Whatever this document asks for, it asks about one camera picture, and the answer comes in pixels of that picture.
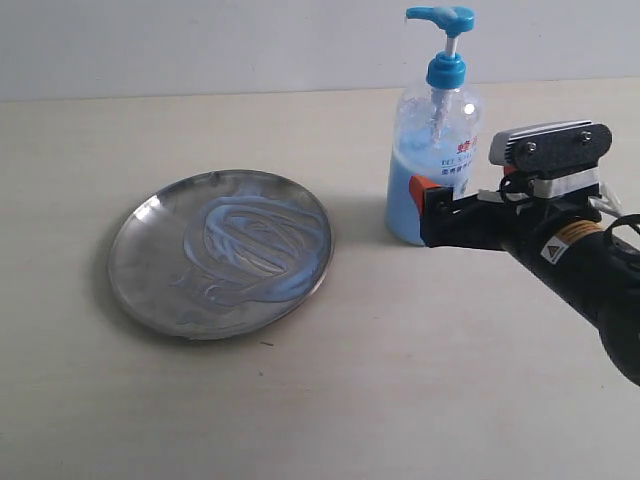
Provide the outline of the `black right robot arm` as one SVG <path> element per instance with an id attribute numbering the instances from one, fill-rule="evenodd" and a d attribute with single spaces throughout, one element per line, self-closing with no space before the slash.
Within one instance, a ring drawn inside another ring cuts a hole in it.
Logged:
<path id="1" fill-rule="evenodd" d="M 602 228 L 595 188 L 540 199 L 514 184 L 506 176 L 497 191 L 455 199 L 452 189 L 412 176 L 422 241 L 508 253 L 595 327 L 616 368 L 638 383 L 639 251 L 613 233 L 638 225 L 638 215 Z"/>

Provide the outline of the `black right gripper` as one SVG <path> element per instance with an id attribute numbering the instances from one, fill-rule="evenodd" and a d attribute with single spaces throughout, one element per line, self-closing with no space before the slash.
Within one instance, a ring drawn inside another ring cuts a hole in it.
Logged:
<path id="1" fill-rule="evenodd" d="M 409 180 L 420 235 L 429 248 L 507 251 L 573 220 L 599 222 L 602 215 L 590 204 L 590 192 L 587 188 L 554 199 L 512 200 L 508 194 L 482 190 L 455 200 L 452 189 L 425 176 L 415 174 Z"/>

